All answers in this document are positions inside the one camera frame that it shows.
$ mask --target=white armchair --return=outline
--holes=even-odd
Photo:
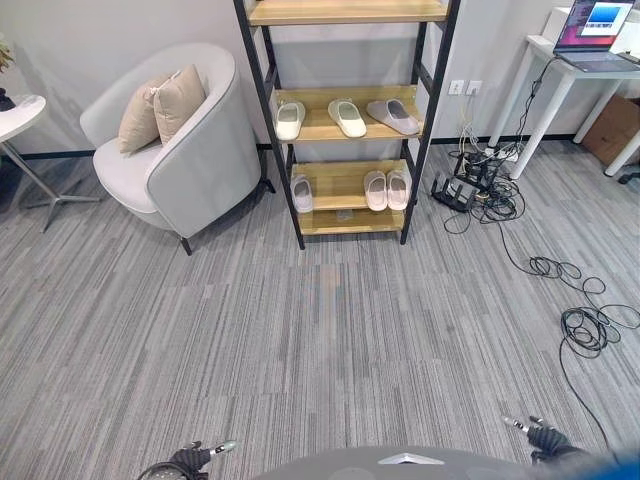
[[[122,115],[135,90],[163,73],[194,64],[207,95],[166,144],[154,142],[120,153]],[[238,204],[261,180],[253,130],[247,118],[233,57],[204,43],[163,50],[138,65],[80,117],[96,146],[93,164],[104,188],[142,220],[187,239]]]

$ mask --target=striped carpet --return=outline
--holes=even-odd
[[[450,168],[434,147],[425,171]],[[240,448],[215,479],[363,445],[424,445],[528,462],[500,417],[544,416],[604,449],[561,379],[559,317],[580,294],[516,271],[495,226],[445,233],[423,194],[406,246],[394,234],[296,245],[277,195],[192,239],[106,193],[88,160],[40,162],[100,204],[59,210],[41,234],[24,181],[0,215],[0,478],[135,478],[193,439]],[[570,142],[539,148],[519,182],[528,213],[506,226],[519,259],[598,274],[604,302],[640,295],[640,182],[604,177]],[[640,445],[640,332],[569,375],[616,448]]]

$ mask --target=laptop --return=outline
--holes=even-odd
[[[583,72],[634,72],[640,65],[609,49],[635,0],[575,0],[553,53]]]

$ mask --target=shoe rack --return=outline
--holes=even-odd
[[[244,41],[260,106],[265,118],[271,147],[289,206],[291,220],[301,249],[305,235],[326,235],[364,232],[401,232],[400,243],[405,244],[413,210],[417,203],[422,171],[427,159],[433,122],[438,108],[444,75],[451,50],[451,41],[456,27],[461,0],[449,0],[443,5],[438,0],[257,0],[247,10],[244,0],[233,0],[238,23]],[[433,22],[442,30],[442,40],[433,76],[422,63],[427,24]],[[354,23],[416,23],[416,46],[409,85],[380,87],[314,88],[283,90],[278,75],[278,66],[271,42],[271,27],[284,25],[336,25]],[[269,69],[266,75],[260,68],[255,29],[262,30]],[[416,107],[418,83],[426,88],[429,103],[424,116]],[[272,95],[278,105],[287,101],[299,101],[307,113],[300,135],[286,144],[286,159],[283,142],[275,132],[274,113],[270,107]],[[336,98],[350,98],[360,110],[367,126],[364,137],[345,137],[338,125],[329,117],[327,105]],[[378,123],[366,114],[366,105],[375,100],[397,98],[408,113],[420,122],[421,133],[402,135],[392,128]],[[415,160],[409,149],[409,139],[418,138],[420,146]],[[340,142],[367,140],[400,140],[400,158],[397,160],[346,161],[297,163],[295,145],[304,142]],[[363,179],[367,172],[380,170],[387,173],[402,169],[411,173],[412,186],[409,204],[405,211],[386,209],[373,212],[367,208]],[[291,197],[292,176],[304,174],[311,183],[314,211],[297,213]]]

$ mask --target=laptop screen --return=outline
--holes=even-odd
[[[624,25],[635,0],[576,0],[556,49],[601,47],[608,50]]]

